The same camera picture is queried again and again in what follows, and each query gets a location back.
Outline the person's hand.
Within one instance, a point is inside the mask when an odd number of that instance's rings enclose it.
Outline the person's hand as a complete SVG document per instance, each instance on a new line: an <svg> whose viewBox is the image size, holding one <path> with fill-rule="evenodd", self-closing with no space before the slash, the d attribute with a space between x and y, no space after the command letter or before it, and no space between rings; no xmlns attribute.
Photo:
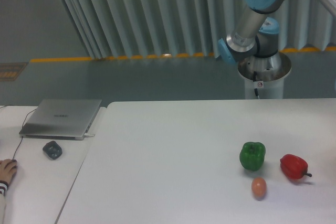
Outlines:
<svg viewBox="0 0 336 224"><path fill-rule="evenodd" d="M8 184L11 183L13 176L17 172L17 168L11 169L11 162L12 159L1 160L1 166L0 166L1 169L0 178L2 181L7 182Z"/></svg>

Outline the striped sleeve forearm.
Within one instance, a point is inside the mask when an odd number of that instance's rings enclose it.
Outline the striped sleeve forearm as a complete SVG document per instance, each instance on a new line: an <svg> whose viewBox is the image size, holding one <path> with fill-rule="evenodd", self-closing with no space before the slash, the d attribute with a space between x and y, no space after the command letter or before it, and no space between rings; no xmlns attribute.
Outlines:
<svg viewBox="0 0 336 224"><path fill-rule="evenodd" d="M5 199L5 194L6 191L8 190L8 183L5 181L0 182L0 190L1 190L1 206L0 206L0 222L1 224L3 224L3 220L4 220L4 214L5 214L5 208L6 208L6 199Z"/></svg>

